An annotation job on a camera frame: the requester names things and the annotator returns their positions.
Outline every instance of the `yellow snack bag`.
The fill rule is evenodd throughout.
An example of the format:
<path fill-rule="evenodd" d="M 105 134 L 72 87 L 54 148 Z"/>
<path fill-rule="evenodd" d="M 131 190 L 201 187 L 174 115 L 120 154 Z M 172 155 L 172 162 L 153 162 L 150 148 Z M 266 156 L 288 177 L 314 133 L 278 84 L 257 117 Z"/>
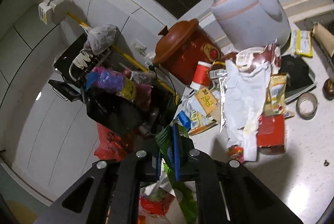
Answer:
<path fill-rule="evenodd" d="M 290 49 L 297 55 L 313 57 L 311 32 L 301 30 L 292 31 Z"/>

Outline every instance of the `black metal frame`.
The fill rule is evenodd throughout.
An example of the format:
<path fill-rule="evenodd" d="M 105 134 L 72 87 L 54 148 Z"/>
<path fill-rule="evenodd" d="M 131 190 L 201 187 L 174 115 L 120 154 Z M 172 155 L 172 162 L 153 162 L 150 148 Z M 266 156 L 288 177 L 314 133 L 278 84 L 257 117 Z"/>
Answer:
<path fill-rule="evenodd" d="M 184 152 L 194 149 L 181 137 Z M 141 182 L 156 182 L 159 150 L 144 143 L 146 156 L 129 154 L 122 162 L 95 162 L 35 224 L 135 224 Z M 302 221 L 238 161 L 222 163 L 204 152 L 185 153 L 180 181 L 195 181 L 200 224 L 301 224 Z"/>

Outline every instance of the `trash pile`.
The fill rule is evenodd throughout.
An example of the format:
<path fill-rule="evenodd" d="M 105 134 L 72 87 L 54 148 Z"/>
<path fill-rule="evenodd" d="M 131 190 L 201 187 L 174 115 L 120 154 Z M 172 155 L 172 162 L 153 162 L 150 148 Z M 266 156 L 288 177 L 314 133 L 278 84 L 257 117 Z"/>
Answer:
<path fill-rule="evenodd" d="M 295 46 L 293 53 L 310 55 L 300 50 L 300 44 L 292 46 Z M 230 52 L 212 64 L 203 66 L 198 62 L 190 85 L 196 89 L 183 96 L 182 110 L 176 116 L 178 123 L 187 129 L 189 136 L 217 124 L 220 132 L 226 128 L 228 155 L 240 162 L 256 161 L 258 151 L 284 153 L 284 121 L 295 114 L 285 104 L 291 77 L 280 71 L 280 53 L 274 42 Z"/>

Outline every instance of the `crumpled paper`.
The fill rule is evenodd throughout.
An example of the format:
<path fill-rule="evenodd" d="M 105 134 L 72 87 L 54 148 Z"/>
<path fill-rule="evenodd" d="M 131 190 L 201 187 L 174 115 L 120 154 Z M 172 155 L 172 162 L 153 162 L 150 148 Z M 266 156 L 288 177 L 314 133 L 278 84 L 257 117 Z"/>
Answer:
<path fill-rule="evenodd" d="M 226 100 L 224 114 L 228 132 L 228 147 L 243 147 L 245 161 L 256 161 L 258 119 L 263 111 L 271 67 L 268 62 L 253 72 L 240 72 L 230 60 L 226 61 Z"/>

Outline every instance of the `rice cooker lid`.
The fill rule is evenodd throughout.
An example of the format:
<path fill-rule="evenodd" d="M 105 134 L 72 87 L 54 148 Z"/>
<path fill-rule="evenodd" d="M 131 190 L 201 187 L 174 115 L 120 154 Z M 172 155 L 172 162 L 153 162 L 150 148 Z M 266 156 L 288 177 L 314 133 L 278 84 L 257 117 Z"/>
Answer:
<path fill-rule="evenodd" d="M 198 20 L 180 21 L 175 23 L 169 30 L 167 26 L 158 35 L 162 35 L 155 47 L 153 63 L 160 64 L 168 60 L 188 40 L 198 27 Z"/>

